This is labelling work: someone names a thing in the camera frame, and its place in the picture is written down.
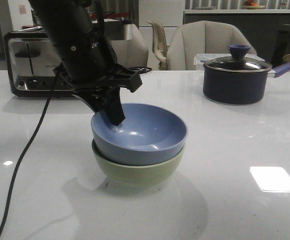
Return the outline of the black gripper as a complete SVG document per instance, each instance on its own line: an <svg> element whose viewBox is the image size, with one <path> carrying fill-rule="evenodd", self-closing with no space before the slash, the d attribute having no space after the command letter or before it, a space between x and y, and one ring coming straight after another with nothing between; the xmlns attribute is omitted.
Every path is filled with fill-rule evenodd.
<svg viewBox="0 0 290 240"><path fill-rule="evenodd" d="M120 88L135 92L142 85L139 73L117 63L103 35L51 35L50 41L61 61L53 70L55 80L66 82L94 113L104 109L110 122L120 125L125 120Z"/></svg>

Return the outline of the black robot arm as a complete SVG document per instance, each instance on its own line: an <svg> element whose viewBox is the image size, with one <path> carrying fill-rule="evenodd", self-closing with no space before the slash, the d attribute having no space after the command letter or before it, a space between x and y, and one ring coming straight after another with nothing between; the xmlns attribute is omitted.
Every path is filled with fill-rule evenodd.
<svg viewBox="0 0 290 240"><path fill-rule="evenodd" d="M94 113L105 111L113 125L121 124L125 115L120 89L133 93L142 81L139 73L118 64L105 37L100 1L32 0L30 4L61 60L55 75Z"/></svg>

